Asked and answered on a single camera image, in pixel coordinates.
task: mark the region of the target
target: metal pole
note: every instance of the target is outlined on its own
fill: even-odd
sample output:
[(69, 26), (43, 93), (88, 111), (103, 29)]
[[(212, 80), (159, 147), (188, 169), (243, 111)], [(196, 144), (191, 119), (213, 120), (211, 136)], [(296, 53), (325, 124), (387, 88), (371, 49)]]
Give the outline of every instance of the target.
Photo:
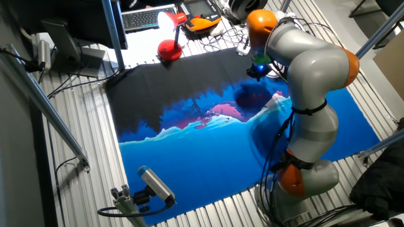
[[(18, 55), (12, 45), (8, 45), (8, 49), (9, 51)], [(89, 171), (90, 166), (88, 164), (88, 158), (83, 153), (80, 145), (66, 124), (64, 124), (62, 118), (52, 106), (44, 91), (42, 91), (41, 87), (37, 83), (37, 80), (30, 73), (25, 71), (24, 64), (19, 59), (10, 55), (0, 54), (0, 60), (2, 60), (6, 66), (9, 66), (8, 69), (11, 69), (13, 74), (11, 79), (16, 79), (19, 82), (19, 84), (23, 87), (23, 90), (33, 100), (36, 106), (45, 115), (47, 120), (53, 125), (55, 130), (59, 133), (72, 152), (78, 157), (84, 166), (84, 170)]]
[(361, 59), (376, 42), (404, 15), (404, 2), (396, 9), (390, 18), (377, 30), (377, 32), (363, 45), (356, 53), (356, 56)]
[(107, 24), (109, 34), (112, 40), (112, 46), (115, 50), (116, 59), (118, 60), (119, 72), (125, 70), (124, 59), (122, 57), (121, 44), (119, 43), (118, 32), (116, 30), (116, 24), (114, 19), (114, 13), (112, 12), (112, 5), (110, 0), (101, 0), (104, 8), (105, 17), (107, 18)]
[(289, 8), (289, 4), (292, 0), (283, 0), (282, 5), (280, 6), (280, 11), (286, 13), (286, 10)]
[(399, 141), (400, 139), (404, 139), (404, 129), (396, 132), (395, 134), (393, 134), (390, 137), (387, 137), (386, 139), (383, 139), (382, 141), (380, 141), (373, 147), (367, 148), (366, 150), (361, 151), (358, 154), (358, 158), (360, 158), (360, 159), (366, 158), (369, 155), (380, 151), (381, 149), (385, 148), (386, 146), (389, 146), (389, 145)]

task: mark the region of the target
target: red desk lamp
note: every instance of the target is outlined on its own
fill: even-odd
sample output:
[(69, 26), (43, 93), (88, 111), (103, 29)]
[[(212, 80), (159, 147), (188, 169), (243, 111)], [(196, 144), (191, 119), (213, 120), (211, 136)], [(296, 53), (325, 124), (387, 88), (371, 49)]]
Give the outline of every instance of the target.
[(183, 25), (187, 20), (184, 13), (173, 15), (168, 12), (159, 12), (157, 16), (158, 26), (160, 29), (175, 30), (175, 40), (164, 40), (158, 45), (158, 55), (166, 61), (175, 61), (182, 54), (182, 47), (178, 45), (178, 36), (180, 25)]

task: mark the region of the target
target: electronic device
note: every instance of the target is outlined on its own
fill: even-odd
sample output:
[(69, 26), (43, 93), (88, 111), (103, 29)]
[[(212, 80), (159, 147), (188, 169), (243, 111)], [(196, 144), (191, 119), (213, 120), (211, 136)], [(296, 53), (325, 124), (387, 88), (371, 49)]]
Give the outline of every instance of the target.
[[(146, 183), (146, 187), (133, 195), (127, 185), (122, 185), (122, 190), (111, 189), (111, 195), (114, 197), (115, 207), (105, 207), (97, 211), (97, 214), (110, 218), (127, 218), (134, 226), (147, 227), (144, 216), (159, 214), (172, 207), (175, 202), (174, 193), (163, 183), (160, 178), (149, 167), (142, 166), (138, 170), (138, 175)], [(158, 196), (164, 201), (165, 207), (158, 211), (149, 212), (150, 207), (146, 206), (150, 198)], [(104, 211), (120, 210), (122, 214), (113, 214)]]
[(216, 0), (216, 2), (228, 19), (240, 22), (252, 11), (263, 9), (268, 0)]
[(138, 170), (138, 175), (164, 202), (167, 203), (168, 199), (175, 199), (174, 193), (160, 180), (152, 169), (142, 166)]
[[(111, 5), (119, 43), (127, 49), (119, 1), (111, 1)], [(52, 55), (52, 71), (98, 76), (105, 51), (83, 47), (102, 44), (113, 48), (101, 1), (13, 0), (7, 7), (29, 34), (50, 35), (57, 47)]]
[(157, 14), (161, 11), (175, 14), (175, 6), (174, 4), (170, 4), (166, 6), (123, 12), (122, 20), (125, 32), (134, 32), (136, 30), (158, 27)]
[(179, 13), (185, 13), (185, 26), (192, 32), (203, 33), (216, 26), (222, 16), (219, 7), (211, 0), (195, 0), (180, 3)]

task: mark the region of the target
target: desk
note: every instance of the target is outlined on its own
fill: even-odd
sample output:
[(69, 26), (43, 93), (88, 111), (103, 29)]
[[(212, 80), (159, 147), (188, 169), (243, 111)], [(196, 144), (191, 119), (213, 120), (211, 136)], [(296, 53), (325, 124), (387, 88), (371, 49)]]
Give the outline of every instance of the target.
[[(280, 8), (281, 1), (269, 1), (266, 9), (275, 11)], [(290, 3), (289, 9), (296, 13), (298, 17), (305, 18), (308, 22), (322, 23), (329, 25), (324, 15), (311, 0), (295, 0)], [(231, 26), (226, 19), (221, 22), (225, 28)], [(335, 37), (322, 28), (313, 27), (316, 36), (329, 42), (337, 43)], [(220, 41), (217, 46), (220, 49), (234, 47), (234, 45)], [(106, 50), (104, 46), (92, 45), (91, 48)], [(151, 53), (156, 53), (156, 47), (147, 47)], [(188, 46), (184, 48), (182, 57), (195, 54), (202, 54), (205, 51), (199, 44), (199, 41), (190, 40)], [(159, 63), (157, 57), (146, 56), (142, 53), (136, 55), (137, 64), (155, 64)], [(100, 78), (112, 74), (112, 64), (109, 56), (105, 55), (102, 70), (99, 72)], [(45, 76), (41, 84), (46, 94), (52, 92), (68, 77), (66, 75)], [(71, 84), (79, 84), (87, 81), (93, 81), (93, 78), (70, 79)], [(363, 76), (358, 78), (348, 87), (349, 92), (358, 104), (361, 111), (364, 112), (366, 119), (380, 139), (391, 135), (395, 130), (394, 123), (387, 117), (388, 113), (383, 108), (376, 95), (372, 92)], [(72, 91), (65, 90), (51, 100), (53, 106), (57, 109), (66, 125), (77, 138), (80, 146), (87, 154), (92, 170), (85, 173), (76, 169), (78, 162), (71, 161), (73, 165), (63, 166), (58, 172), (59, 182), (61, 183), (62, 206), (66, 226), (131, 226), (126, 219), (109, 219), (97, 215), (97, 209), (101, 207), (113, 206), (110, 189), (127, 183), (124, 172), (121, 154), (119, 151), (114, 125), (111, 117), (108, 99), (102, 84), (92, 83), (84, 86), (75, 87)], [(44, 119), (45, 134), (49, 159), (52, 160), (51, 142), (54, 149), (56, 163), (74, 157), (66, 144), (62, 141), (55, 130), (48, 129), (46, 119)], [(370, 157), (370, 162), (376, 160), (379, 153)], [(340, 183), (325, 194), (311, 197), (306, 200), (309, 206), (310, 217), (333, 209), (338, 206), (350, 204), (348, 195), (365, 171), (356, 157), (348, 157), (335, 163), (340, 172)], [(54, 182), (54, 195), (60, 226), (61, 210), (57, 201), (55, 176), (52, 174)], [(201, 207), (194, 211), (181, 214), (176, 218), (167, 220), (166, 223), (160, 223), (155, 226), (264, 226), (259, 219), (254, 206), (253, 189), (245, 190), (239, 194), (228, 197), (224, 200)]]

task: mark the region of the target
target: cardboard box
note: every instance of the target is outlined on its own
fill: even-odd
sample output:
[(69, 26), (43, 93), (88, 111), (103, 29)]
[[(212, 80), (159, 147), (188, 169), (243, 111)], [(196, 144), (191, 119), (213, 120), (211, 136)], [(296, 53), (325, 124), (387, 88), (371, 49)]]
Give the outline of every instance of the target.
[(404, 100), (404, 32), (390, 41), (373, 60)]

